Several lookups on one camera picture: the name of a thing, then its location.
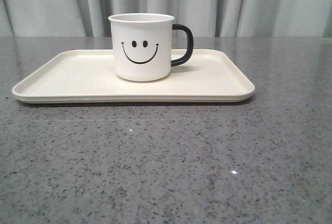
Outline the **white smiley mug black handle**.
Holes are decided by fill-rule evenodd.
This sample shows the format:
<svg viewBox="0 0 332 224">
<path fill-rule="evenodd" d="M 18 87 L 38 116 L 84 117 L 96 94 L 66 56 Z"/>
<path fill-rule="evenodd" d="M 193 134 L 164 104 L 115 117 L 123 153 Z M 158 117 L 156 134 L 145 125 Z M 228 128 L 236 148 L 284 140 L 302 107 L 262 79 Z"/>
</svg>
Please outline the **white smiley mug black handle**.
<svg viewBox="0 0 332 224">
<path fill-rule="evenodd" d="M 186 63 L 193 53 L 192 31 L 175 24 L 174 17 L 159 13 L 123 13 L 109 16 L 115 73 L 129 81 L 154 81 L 166 77 L 171 68 Z M 186 34 L 185 54 L 171 59 L 172 32 Z"/>
</svg>

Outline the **cream rectangular plastic tray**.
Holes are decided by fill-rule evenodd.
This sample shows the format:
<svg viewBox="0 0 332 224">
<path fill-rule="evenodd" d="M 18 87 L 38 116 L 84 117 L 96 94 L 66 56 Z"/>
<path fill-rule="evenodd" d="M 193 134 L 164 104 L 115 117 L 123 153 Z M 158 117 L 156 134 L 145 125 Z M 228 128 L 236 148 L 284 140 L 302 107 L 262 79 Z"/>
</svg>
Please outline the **cream rectangular plastic tray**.
<svg viewBox="0 0 332 224">
<path fill-rule="evenodd" d="M 16 84 L 12 93 L 29 104 L 125 102 L 240 102 L 254 84 L 223 53 L 194 50 L 163 79 L 132 82 L 114 72 L 111 49 L 70 50 Z"/>
</svg>

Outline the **grey-white pleated curtain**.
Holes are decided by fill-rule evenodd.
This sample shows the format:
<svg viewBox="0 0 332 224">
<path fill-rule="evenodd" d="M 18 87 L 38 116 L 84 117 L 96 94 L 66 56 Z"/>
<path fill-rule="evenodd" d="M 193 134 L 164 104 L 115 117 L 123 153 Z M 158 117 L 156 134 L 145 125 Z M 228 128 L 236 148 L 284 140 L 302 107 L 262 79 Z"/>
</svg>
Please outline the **grey-white pleated curtain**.
<svg viewBox="0 0 332 224">
<path fill-rule="evenodd" d="M 163 13 L 196 37 L 330 37 L 331 0 L 1 0 L 2 37 L 101 37 L 108 17 Z"/>
</svg>

